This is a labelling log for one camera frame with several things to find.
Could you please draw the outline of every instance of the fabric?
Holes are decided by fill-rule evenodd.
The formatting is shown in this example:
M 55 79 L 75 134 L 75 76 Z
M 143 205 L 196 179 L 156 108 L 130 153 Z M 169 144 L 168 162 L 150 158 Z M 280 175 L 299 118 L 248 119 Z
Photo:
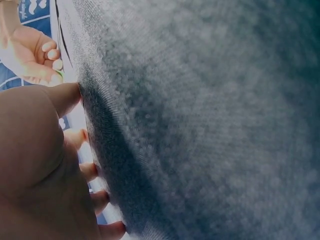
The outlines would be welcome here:
M 320 239 L 319 1 L 57 3 L 132 238 Z

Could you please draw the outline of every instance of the finger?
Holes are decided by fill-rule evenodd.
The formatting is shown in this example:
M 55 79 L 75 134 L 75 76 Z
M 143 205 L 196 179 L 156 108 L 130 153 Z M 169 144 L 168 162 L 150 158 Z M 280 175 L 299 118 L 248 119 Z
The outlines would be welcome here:
M 109 195 L 106 191 L 98 191 L 96 193 L 91 193 L 90 196 L 94 206 L 94 213 L 98 216 L 109 203 Z
M 51 61 L 51 60 L 45 60 L 44 61 L 44 63 L 43 63 L 43 65 L 45 65 L 45 66 L 47 66 L 47 67 L 49 67 L 49 68 L 53 68 L 53 65 L 54 65 L 54 62 L 53 61 Z
M 77 150 L 79 150 L 82 146 L 82 144 L 87 140 L 87 130 L 81 129 L 81 130 L 75 130 L 72 128 L 69 128 L 65 130 L 64 138 L 68 139 L 69 143 L 72 143 Z
M 64 63 L 61 59 L 57 59 L 53 62 L 52 68 L 55 70 L 61 70 L 64 67 Z
M 97 166 L 94 163 L 81 163 L 79 164 L 79 168 L 87 182 L 98 177 Z
M 63 83 L 45 89 L 59 118 L 68 114 L 80 101 L 81 94 L 78 83 Z
M 36 62 L 27 62 L 25 65 L 26 77 L 34 77 L 47 82 L 49 85 L 58 85 L 63 82 L 62 77 L 51 67 L 38 64 Z
M 121 221 L 98 227 L 103 240 L 119 240 L 126 233 L 126 227 Z
M 56 48 L 57 48 L 57 43 L 53 40 L 42 45 L 42 51 L 45 53 L 49 52 L 52 49 L 56 49 Z
M 58 49 L 51 49 L 45 54 L 44 58 L 52 61 L 57 60 L 58 58 L 60 58 L 60 51 Z

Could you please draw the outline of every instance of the textured fabric surface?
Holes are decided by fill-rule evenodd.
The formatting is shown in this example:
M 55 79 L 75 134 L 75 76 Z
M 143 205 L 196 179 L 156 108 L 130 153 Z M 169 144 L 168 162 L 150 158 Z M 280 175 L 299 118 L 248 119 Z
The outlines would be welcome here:
M 320 239 L 318 1 L 57 2 L 131 236 Z

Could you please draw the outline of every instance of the cloth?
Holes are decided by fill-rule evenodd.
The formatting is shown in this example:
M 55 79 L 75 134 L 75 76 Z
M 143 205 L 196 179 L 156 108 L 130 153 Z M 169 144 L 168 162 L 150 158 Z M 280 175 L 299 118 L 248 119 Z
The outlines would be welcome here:
M 132 238 L 320 239 L 318 1 L 57 4 Z

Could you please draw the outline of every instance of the fingernail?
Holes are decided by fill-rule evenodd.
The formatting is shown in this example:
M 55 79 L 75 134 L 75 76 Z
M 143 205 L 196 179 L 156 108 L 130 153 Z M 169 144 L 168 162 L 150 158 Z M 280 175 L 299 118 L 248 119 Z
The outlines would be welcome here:
M 52 68 L 55 70 L 61 70 L 63 68 L 64 64 L 61 59 L 55 60 L 53 62 Z
M 57 86 L 59 84 L 62 84 L 62 83 L 63 83 L 62 77 L 60 75 L 58 75 L 58 74 L 54 74 L 51 77 L 51 81 L 49 82 L 49 86 L 50 87 L 55 87 L 55 86 Z

